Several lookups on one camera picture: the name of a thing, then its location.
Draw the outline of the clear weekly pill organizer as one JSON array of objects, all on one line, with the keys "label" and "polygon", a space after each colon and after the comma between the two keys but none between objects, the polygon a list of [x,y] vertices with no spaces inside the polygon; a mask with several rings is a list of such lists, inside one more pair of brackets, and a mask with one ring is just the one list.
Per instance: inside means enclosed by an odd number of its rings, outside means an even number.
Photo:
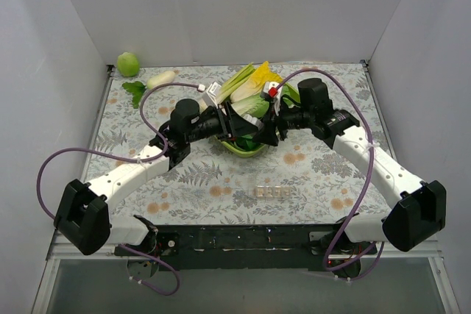
[{"label": "clear weekly pill organizer", "polygon": [[281,185],[257,185],[251,192],[256,199],[289,199],[291,195],[291,187]]}]

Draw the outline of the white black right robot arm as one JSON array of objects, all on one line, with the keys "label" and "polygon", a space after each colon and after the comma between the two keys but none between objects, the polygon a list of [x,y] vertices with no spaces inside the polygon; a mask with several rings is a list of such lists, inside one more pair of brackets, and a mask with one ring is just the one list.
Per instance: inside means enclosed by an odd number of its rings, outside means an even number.
[{"label": "white black right robot arm", "polygon": [[384,215],[346,217],[333,234],[334,247],[350,253],[360,242],[389,242],[409,251],[445,227],[445,187],[425,182],[407,171],[368,139],[366,127],[346,110],[334,108],[327,85],[319,78],[299,82],[299,104],[289,107],[276,82],[267,82],[261,97],[269,109],[254,136],[258,143],[277,146],[291,129],[309,129],[337,154],[351,162],[385,199],[390,211]]}]

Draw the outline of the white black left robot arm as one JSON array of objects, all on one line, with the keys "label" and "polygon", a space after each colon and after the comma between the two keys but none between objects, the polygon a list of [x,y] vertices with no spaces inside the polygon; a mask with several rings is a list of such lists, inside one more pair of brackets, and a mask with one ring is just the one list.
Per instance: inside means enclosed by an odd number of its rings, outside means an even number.
[{"label": "white black left robot arm", "polygon": [[112,211],[134,191],[156,176],[170,171],[190,153],[191,143],[216,136],[221,140],[253,135],[261,122],[240,116],[230,104],[204,112],[193,99],[182,99],[145,146],[134,163],[124,163],[83,183],[77,179],[65,187],[54,227],[82,254],[90,255],[107,243],[131,245],[137,253],[151,254],[157,245],[157,228],[141,216],[112,217]]}]

